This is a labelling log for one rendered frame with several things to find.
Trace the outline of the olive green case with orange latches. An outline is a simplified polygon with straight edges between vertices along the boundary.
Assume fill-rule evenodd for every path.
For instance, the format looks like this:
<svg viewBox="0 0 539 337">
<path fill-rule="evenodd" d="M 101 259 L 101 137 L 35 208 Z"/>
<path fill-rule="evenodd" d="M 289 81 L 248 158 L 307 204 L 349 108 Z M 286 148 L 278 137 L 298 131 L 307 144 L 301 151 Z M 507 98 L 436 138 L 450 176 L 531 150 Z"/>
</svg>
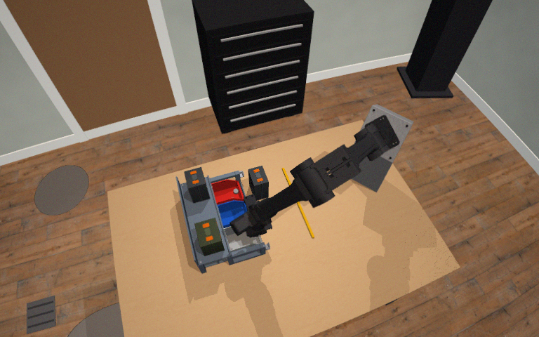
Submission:
<svg viewBox="0 0 539 337">
<path fill-rule="evenodd" d="M 215 218 L 204 220 L 194 225 L 204 256 L 225 250 Z"/>
</svg>

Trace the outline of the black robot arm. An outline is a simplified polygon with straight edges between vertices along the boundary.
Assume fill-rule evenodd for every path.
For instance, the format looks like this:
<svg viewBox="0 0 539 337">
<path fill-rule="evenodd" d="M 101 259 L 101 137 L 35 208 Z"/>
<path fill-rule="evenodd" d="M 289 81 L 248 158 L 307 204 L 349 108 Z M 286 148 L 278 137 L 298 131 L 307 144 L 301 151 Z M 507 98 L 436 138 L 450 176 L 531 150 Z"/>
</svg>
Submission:
<svg viewBox="0 0 539 337">
<path fill-rule="evenodd" d="M 332 190 L 361 172 L 359 163 L 364 158 L 369 156 L 373 161 L 399 144 L 385 115 L 367 123 L 354 137 L 356 143 L 349 148 L 343 144 L 315 163 L 310 157 L 297 165 L 290 171 L 294 177 L 291 185 L 271 199 L 256 201 L 254 194 L 244 197 L 247 212 L 230 222 L 235 234 L 239 236 L 254 225 L 269 225 L 271 217 L 299 201 L 309 201 L 313 208 L 328 202 L 335 196 Z"/>
</svg>

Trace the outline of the blue open bin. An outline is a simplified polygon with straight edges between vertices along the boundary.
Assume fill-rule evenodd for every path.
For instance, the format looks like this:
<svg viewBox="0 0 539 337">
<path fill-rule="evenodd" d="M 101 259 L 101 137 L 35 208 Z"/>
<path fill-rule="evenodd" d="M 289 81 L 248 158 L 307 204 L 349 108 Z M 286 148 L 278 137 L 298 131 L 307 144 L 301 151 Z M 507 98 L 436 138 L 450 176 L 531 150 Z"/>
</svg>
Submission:
<svg viewBox="0 0 539 337">
<path fill-rule="evenodd" d="M 238 218 L 245 212 L 247 212 L 244 201 L 229 201 L 224 204 L 219 204 L 218 209 L 222 218 L 223 227 L 229 227 L 230 221 Z"/>
</svg>

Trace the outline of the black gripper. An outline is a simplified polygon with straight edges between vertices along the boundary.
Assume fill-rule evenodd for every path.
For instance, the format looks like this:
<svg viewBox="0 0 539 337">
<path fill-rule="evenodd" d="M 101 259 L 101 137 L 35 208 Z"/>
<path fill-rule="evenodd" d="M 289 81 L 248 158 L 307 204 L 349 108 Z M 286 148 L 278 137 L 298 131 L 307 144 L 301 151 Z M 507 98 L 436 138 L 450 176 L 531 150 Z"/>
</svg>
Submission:
<svg viewBox="0 0 539 337">
<path fill-rule="evenodd" d="M 267 233 L 267 230 L 272 229 L 272 224 L 266 225 L 265 227 L 260 225 L 254 225 L 246 231 L 247 237 L 258 237 L 258 235 L 263 235 Z"/>
</svg>

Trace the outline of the grey metal bin rack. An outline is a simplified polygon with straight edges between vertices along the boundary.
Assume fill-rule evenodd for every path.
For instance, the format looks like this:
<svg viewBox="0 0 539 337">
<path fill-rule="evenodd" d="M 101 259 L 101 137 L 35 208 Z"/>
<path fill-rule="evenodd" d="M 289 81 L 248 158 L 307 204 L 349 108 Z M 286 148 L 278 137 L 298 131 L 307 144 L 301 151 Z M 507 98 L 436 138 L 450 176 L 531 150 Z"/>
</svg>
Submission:
<svg viewBox="0 0 539 337">
<path fill-rule="evenodd" d="M 216 183 L 218 181 L 226 180 L 233 177 L 235 177 L 236 180 L 239 181 L 243 195 L 244 197 L 246 197 L 243 186 L 241 184 L 241 178 L 244 177 L 244 172 L 234 171 L 234 172 L 226 173 L 221 176 L 216 176 L 213 178 L 209 178 L 209 175 L 207 175 L 207 177 L 205 177 L 205 181 L 207 184 L 210 199 L 193 203 L 189 190 L 187 188 L 187 183 L 180 184 L 178 177 L 176 176 L 179 195 L 181 193 L 180 201 L 182 204 L 182 210 L 185 217 L 185 223 L 187 227 L 187 233 L 189 236 L 189 242 L 192 248 L 192 254 L 194 257 L 194 261 L 197 264 L 202 274 L 206 272 L 206 270 L 204 269 L 205 267 L 217 265 L 219 263 L 224 263 L 226 261 L 228 261 L 229 265 L 233 265 L 235 263 L 240 263 L 242 261 L 264 255 L 266 254 L 266 250 L 270 249 L 270 243 L 268 242 L 267 244 L 265 244 L 263 242 L 263 243 L 256 244 L 256 245 L 244 248 L 244 249 L 240 249 L 238 251 L 233 251 L 233 252 L 230 251 L 228 240 L 227 240 L 225 230 L 221 221 L 220 212 L 218 210 L 218 206 L 215 200 L 215 195 L 213 193 L 213 188 L 212 188 L 211 183 Z M 220 231 L 220 236 L 221 236 L 225 250 L 217 252 L 217 253 L 213 253 L 211 255 L 204 256 L 199 246 L 197 231 L 194 224 L 199 223 L 204 220 L 212 219 L 212 218 L 215 218 L 217 221 L 218 228 Z M 195 250 L 193 250 L 192 244 L 194 245 Z M 224 260 L 223 258 L 227 258 L 227 260 Z M 205 267 L 203 265 L 205 265 Z"/>
</svg>

